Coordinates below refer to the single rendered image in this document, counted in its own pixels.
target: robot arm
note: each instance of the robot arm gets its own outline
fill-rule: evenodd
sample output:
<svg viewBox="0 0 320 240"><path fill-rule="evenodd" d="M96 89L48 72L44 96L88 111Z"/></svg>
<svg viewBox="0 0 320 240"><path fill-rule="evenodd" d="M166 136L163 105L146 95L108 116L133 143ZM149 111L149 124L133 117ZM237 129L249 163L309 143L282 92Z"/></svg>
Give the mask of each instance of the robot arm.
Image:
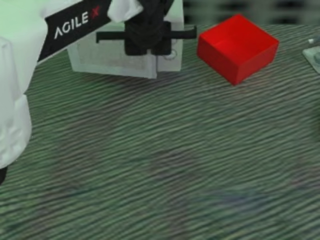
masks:
<svg viewBox="0 0 320 240"><path fill-rule="evenodd" d="M137 0L0 0L0 184L1 173L31 136L25 92L36 66L103 25L142 10Z"/></svg>

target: red box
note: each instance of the red box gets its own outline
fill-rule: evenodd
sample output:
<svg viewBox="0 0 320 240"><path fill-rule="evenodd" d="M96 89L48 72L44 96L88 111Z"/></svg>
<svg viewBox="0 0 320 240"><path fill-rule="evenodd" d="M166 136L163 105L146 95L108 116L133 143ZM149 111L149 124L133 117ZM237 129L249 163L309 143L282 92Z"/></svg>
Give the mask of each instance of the red box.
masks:
<svg viewBox="0 0 320 240"><path fill-rule="evenodd" d="M237 85L271 63L279 41L241 14L200 34L197 55Z"/></svg>

